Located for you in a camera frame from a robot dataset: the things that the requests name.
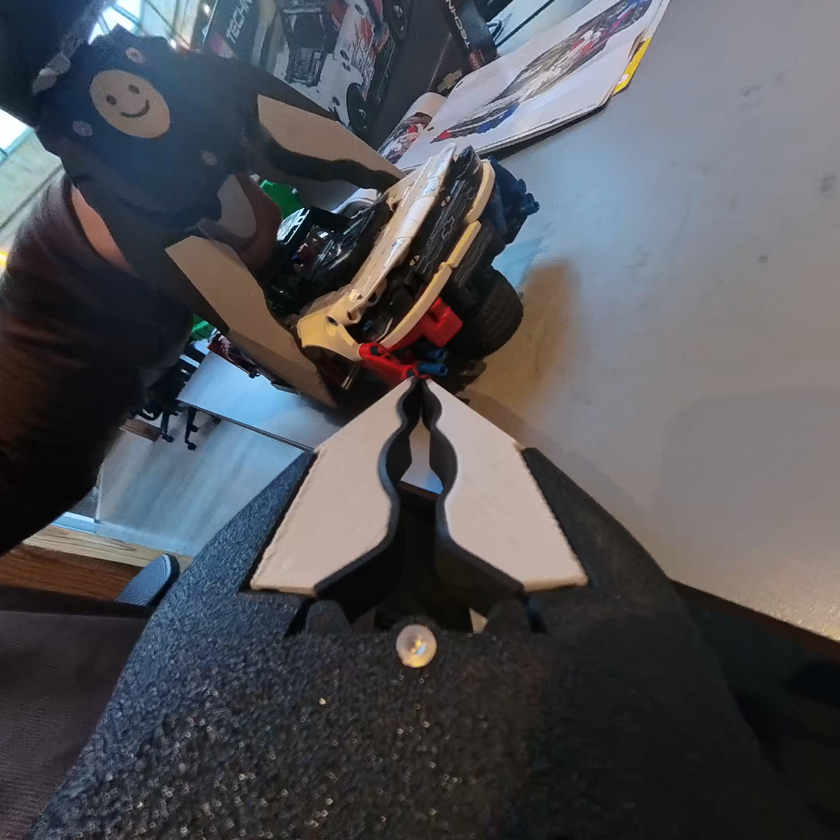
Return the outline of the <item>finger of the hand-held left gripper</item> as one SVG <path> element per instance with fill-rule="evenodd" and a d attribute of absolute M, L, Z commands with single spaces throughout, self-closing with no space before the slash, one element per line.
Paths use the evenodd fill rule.
<path fill-rule="evenodd" d="M 229 246 L 206 238 L 185 238 L 166 254 L 222 319 L 231 344 L 266 376 L 289 384 L 300 394 L 337 408 L 315 364 L 291 332 L 269 309 L 262 287 Z"/>
<path fill-rule="evenodd" d="M 270 138 L 266 161 L 283 174 L 379 192 L 403 178 L 395 164 L 341 122 L 264 94 L 256 102 L 259 126 Z"/>

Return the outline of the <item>white folding table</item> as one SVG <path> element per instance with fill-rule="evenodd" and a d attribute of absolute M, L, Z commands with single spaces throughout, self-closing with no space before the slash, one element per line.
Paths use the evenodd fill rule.
<path fill-rule="evenodd" d="M 305 451 L 318 447 L 330 430 L 303 396 L 277 389 L 265 377 L 251 378 L 215 353 L 204 358 L 178 396 L 197 411 Z"/>

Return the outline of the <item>open building instruction booklet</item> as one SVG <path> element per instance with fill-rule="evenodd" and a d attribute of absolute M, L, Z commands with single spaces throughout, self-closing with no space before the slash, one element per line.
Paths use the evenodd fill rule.
<path fill-rule="evenodd" d="M 585 118 L 629 84 L 668 6 L 601 1 L 554 22 L 532 16 L 447 96 L 415 100 L 380 153 L 409 172 L 449 144 L 489 156 Z"/>

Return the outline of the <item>brick-built toy race car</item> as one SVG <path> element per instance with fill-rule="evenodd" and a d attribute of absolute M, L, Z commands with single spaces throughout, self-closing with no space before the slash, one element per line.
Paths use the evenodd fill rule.
<path fill-rule="evenodd" d="M 385 192 L 296 211 L 259 281 L 314 381 L 263 373 L 330 405 L 356 382 L 476 378 L 523 318 L 494 260 L 539 209 L 494 158 L 447 145 Z"/>

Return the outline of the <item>black office chair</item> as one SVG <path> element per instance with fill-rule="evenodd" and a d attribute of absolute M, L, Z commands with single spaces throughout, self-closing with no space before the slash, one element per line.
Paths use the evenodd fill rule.
<path fill-rule="evenodd" d="M 183 409 L 179 395 L 205 356 L 205 353 L 188 344 L 178 360 L 150 386 L 145 403 L 129 416 L 122 429 L 152 442 L 162 439 L 166 443 L 173 443 L 175 439 L 170 432 L 170 420 Z"/>

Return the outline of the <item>grey mesh chair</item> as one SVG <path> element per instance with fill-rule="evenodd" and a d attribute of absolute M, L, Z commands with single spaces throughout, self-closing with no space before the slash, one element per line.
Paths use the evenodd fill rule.
<path fill-rule="evenodd" d="M 178 559 L 174 555 L 164 553 L 144 566 L 125 585 L 114 602 L 128 606 L 155 608 L 178 581 L 180 574 L 181 567 Z"/>

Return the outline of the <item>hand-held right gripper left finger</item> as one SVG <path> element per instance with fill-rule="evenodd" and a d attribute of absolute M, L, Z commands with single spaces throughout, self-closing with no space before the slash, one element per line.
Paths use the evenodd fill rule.
<path fill-rule="evenodd" d="M 315 449 L 251 590 L 320 595 L 391 544 L 421 394 L 421 380 L 405 380 Z"/>

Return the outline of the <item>person's left hand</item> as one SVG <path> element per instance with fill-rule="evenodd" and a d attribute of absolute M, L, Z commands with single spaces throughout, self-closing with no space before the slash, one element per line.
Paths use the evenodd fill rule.
<path fill-rule="evenodd" d="M 90 247 L 114 268 L 134 277 L 137 273 L 124 257 L 107 225 L 75 187 L 70 188 L 70 201 L 82 233 Z"/>

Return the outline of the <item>person's left forearm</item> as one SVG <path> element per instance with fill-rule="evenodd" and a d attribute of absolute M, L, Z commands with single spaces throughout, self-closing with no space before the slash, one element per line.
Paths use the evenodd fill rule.
<path fill-rule="evenodd" d="M 17 231 L 1 294 L 1 552 L 96 483 L 193 314 L 89 244 L 63 176 Z"/>

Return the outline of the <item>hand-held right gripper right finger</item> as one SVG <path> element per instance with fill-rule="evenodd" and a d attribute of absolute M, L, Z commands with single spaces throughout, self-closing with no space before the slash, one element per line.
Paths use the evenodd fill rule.
<path fill-rule="evenodd" d="M 469 593 L 550 592 L 587 575 L 518 441 L 433 381 L 423 383 L 441 575 Z"/>

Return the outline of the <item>race car set box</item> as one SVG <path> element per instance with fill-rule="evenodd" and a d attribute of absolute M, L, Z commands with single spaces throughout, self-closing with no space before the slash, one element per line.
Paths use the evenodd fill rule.
<path fill-rule="evenodd" d="M 379 145 L 415 100 L 497 57 L 483 2 L 204 2 L 203 46 L 269 72 Z"/>

